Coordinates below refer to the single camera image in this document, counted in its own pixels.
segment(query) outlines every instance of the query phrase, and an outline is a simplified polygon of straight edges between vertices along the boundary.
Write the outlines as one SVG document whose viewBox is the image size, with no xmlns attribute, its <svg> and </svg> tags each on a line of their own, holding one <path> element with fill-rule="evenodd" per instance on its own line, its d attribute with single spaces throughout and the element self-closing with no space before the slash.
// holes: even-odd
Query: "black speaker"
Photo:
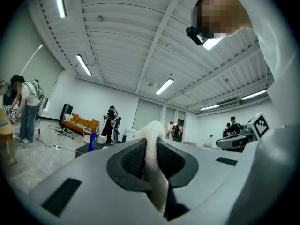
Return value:
<svg viewBox="0 0 300 225">
<path fill-rule="evenodd" d="M 60 115 L 60 125 L 61 125 L 63 116 L 65 114 L 71 114 L 72 110 L 73 110 L 73 107 L 70 106 L 70 104 L 64 104 L 64 107 L 63 107 L 63 109 L 61 111 L 61 115 Z"/>
</svg>

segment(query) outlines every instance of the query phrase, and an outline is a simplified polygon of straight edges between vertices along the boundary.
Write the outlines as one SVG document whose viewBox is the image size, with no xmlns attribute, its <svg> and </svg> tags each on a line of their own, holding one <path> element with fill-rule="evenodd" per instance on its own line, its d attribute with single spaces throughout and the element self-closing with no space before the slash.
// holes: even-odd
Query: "air vent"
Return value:
<svg viewBox="0 0 300 225">
<path fill-rule="evenodd" d="M 238 100 L 233 100 L 233 101 L 222 103 L 222 104 L 219 104 L 219 105 L 220 105 L 219 109 L 222 109 L 222 108 L 228 108 L 228 107 L 238 106 L 240 104 L 239 104 Z"/>
</svg>

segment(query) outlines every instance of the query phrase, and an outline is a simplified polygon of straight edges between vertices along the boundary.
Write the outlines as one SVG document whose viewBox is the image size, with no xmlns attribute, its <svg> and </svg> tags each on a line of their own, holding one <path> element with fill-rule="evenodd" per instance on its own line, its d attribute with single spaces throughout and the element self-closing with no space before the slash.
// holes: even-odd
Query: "ceiling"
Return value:
<svg viewBox="0 0 300 225">
<path fill-rule="evenodd" d="M 185 33 L 197 0 L 29 0 L 45 44 L 78 77 L 196 113 L 270 85 L 257 36 L 240 30 L 211 50 Z M 81 54 L 93 76 L 78 63 Z M 155 92 L 168 78 L 174 83 Z"/>
</svg>

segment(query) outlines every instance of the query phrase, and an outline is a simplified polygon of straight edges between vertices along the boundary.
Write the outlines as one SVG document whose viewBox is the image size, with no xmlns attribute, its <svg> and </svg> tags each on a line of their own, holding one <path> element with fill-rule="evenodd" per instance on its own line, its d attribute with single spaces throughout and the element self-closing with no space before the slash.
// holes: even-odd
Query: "couch cushion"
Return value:
<svg viewBox="0 0 300 225">
<path fill-rule="evenodd" d="M 73 116 L 73 118 L 71 118 L 71 121 L 72 121 L 72 122 L 77 122 L 78 119 L 79 119 L 79 115 L 78 115 L 78 114 L 72 113 L 72 116 Z"/>
<path fill-rule="evenodd" d="M 93 119 L 89 124 L 89 128 L 97 127 L 98 123 L 99 123 L 99 121 Z"/>
<path fill-rule="evenodd" d="M 84 125 L 86 124 L 87 120 L 86 119 L 83 119 L 83 118 L 79 118 L 77 123 L 81 124 L 81 125 Z"/>
</svg>

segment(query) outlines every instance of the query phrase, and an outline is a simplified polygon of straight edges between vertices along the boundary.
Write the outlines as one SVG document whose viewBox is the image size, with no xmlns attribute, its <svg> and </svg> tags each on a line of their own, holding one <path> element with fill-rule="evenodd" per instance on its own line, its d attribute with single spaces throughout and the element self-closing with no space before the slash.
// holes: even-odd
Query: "table leg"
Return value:
<svg viewBox="0 0 300 225">
<path fill-rule="evenodd" d="M 16 160 L 15 154 L 14 154 L 12 140 L 8 140 L 8 151 L 9 151 L 9 154 L 10 154 L 12 160 L 13 160 L 13 164 L 16 164 L 17 160 Z"/>
</svg>

